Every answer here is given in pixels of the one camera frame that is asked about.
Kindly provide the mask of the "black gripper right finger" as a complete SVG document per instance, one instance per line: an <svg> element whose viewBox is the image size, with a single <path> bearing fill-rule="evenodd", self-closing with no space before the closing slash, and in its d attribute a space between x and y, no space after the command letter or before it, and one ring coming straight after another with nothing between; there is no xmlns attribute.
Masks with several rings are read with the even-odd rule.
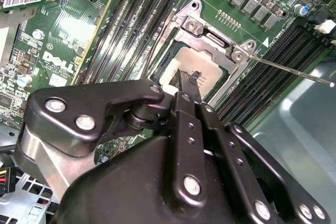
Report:
<svg viewBox="0 0 336 224"><path fill-rule="evenodd" d="M197 112L239 223L331 223L321 204L241 125L222 125L201 101Z"/></svg>

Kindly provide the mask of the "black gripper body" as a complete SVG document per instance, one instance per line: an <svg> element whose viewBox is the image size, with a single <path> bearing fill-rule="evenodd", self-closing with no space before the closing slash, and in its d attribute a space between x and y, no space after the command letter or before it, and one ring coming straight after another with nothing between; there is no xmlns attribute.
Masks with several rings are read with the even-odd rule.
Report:
<svg viewBox="0 0 336 224"><path fill-rule="evenodd" d="M238 223L244 221L229 160L216 138L157 136L81 175L57 223Z"/></svg>

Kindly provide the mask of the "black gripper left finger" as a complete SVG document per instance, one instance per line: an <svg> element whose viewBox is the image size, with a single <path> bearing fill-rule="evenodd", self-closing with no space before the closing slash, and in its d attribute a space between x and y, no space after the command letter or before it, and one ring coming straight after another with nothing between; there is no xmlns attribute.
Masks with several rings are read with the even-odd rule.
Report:
<svg viewBox="0 0 336 224"><path fill-rule="evenodd" d="M61 204L81 175L148 139L203 139L199 75L178 71L174 95L148 79L37 90L28 98L15 155L34 164L27 172L39 172Z"/></svg>

